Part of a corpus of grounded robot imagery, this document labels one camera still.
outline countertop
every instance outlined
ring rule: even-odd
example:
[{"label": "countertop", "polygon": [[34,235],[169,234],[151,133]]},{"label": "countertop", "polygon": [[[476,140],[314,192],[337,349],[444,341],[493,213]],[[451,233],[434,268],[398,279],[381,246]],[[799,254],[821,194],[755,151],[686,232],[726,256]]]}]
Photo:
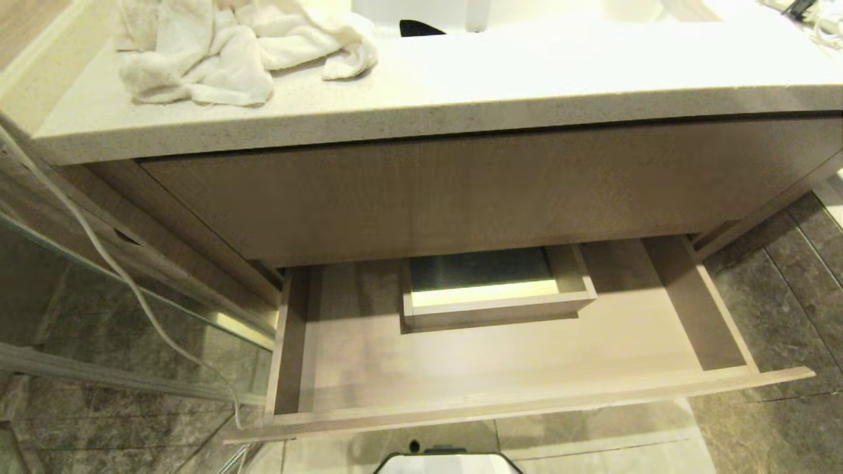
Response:
[{"label": "countertop", "polygon": [[133,104],[102,50],[33,139],[53,164],[445,133],[843,110],[843,62],[773,11],[379,42],[365,76],[279,74],[262,107]]}]

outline sink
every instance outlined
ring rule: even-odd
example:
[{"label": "sink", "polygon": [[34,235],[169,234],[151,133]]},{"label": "sink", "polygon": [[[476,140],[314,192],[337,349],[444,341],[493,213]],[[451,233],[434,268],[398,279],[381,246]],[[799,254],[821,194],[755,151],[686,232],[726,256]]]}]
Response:
[{"label": "sink", "polygon": [[414,19],[449,34],[525,24],[689,23],[720,21],[706,0],[353,0],[352,9],[400,36],[398,22]]}]

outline white cable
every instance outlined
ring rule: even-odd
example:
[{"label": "white cable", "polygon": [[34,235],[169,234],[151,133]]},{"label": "white cable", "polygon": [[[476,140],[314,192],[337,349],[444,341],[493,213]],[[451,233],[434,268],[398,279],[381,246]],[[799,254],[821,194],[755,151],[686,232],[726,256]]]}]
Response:
[{"label": "white cable", "polygon": [[234,402],[234,424],[237,425],[238,429],[241,429],[243,426],[240,423],[240,403],[237,397],[237,391],[234,390],[234,387],[231,385],[231,382],[225,378],[225,375],[222,374],[217,369],[214,369],[210,364],[205,362],[204,360],[198,358],[197,356],[187,352],[182,346],[180,346],[176,341],[173,341],[167,333],[164,331],[164,328],[161,326],[161,323],[158,322],[158,318],[155,317],[155,314],[152,311],[152,308],[149,307],[149,303],[147,303],[146,297],[141,292],[141,289],[135,283],[135,280],[129,276],[126,270],[123,270],[123,267],[120,266],[119,263],[111,256],[111,254],[103,247],[102,242],[99,241],[99,237],[91,229],[90,224],[88,224],[88,220],[82,215],[82,212],[79,211],[76,203],[71,201],[69,197],[61,190],[55,183],[52,182],[47,175],[41,171],[40,168],[33,162],[33,160],[26,154],[26,152],[18,146],[17,142],[12,138],[12,136],[6,131],[5,127],[0,126],[0,139],[2,139],[3,143],[8,147],[9,151],[12,153],[13,157],[16,158],[21,164],[26,166],[36,178],[46,186],[47,189],[50,190],[58,199],[62,202],[62,204],[67,207],[71,214],[79,221],[79,225],[82,226],[82,229],[85,231],[85,234],[91,240],[91,243],[94,244],[94,248],[99,252],[99,255],[103,257],[103,260],[108,262],[114,271],[120,275],[120,278],[129,285],[129,288],[132,289],[132,293],[135,294],[135,298],[137,298],[137,302],[140,303],[141,308],[143,308],[143,312],[146,313],[147,318],[153,324],[155,331],[158,332],[158,335],[164,339],[164,342],[167,342],[174,351],[181,354],[184,358],[189,359],[190,361],[194,362],[195,364],[199,364],[202,367],[211,370],[214,374],[216,374],[220,380],[223,381],[225,387],[228,389],[229,395],[231,395],[231,399]]}]

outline wooden drawer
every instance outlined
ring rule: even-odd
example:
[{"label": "wooden drawer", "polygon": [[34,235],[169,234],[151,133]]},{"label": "wooden drawer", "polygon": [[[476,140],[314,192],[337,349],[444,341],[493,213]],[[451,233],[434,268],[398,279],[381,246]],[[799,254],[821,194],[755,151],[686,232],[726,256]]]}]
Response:
[{"label": "wooden drawer", "polygon": [[837,153],[834,118],[700,121],[141,162],[274,267],[706,232]]},{"label": "wooden drawer", "polygon": [[402,333],[400,261],[288,269],[261,428],[231,442],[580,410],[810,377],[761,374],[682,236],[582,245],[578,317]]},{"label": "wooden drawer", "polygon": [[597,298],[579,245],[401,262],[405,332],[577,317]]}]

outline crumpled towel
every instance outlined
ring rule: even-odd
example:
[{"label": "crumpled towel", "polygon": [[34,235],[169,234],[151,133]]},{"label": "crumpled towel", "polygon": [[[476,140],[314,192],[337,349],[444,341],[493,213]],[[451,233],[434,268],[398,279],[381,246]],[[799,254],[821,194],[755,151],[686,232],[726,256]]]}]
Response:
[{"label": "crumpled towel", "polygon": [[270,71],[331,55],[324,80],[378,63],[374,26],[298,0],[117,0],[120,77],[140,102],[266,103]]}]

